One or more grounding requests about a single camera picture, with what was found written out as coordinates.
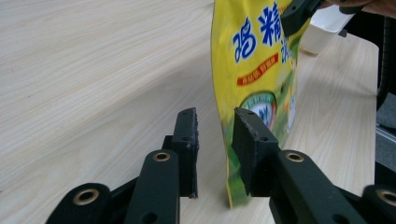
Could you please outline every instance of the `white container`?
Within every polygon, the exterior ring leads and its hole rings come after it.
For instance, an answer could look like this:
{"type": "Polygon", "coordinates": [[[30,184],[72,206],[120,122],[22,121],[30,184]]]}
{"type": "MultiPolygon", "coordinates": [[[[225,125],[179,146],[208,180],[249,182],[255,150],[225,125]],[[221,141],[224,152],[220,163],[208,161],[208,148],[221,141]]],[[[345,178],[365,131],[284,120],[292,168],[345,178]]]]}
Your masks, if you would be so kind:
{"type": "Polygon", "coordinates": [[[342,14],[338,6],[319,9],[303,34],[300,48],[313,54],[321,53],[353,16],[342,14]]]}

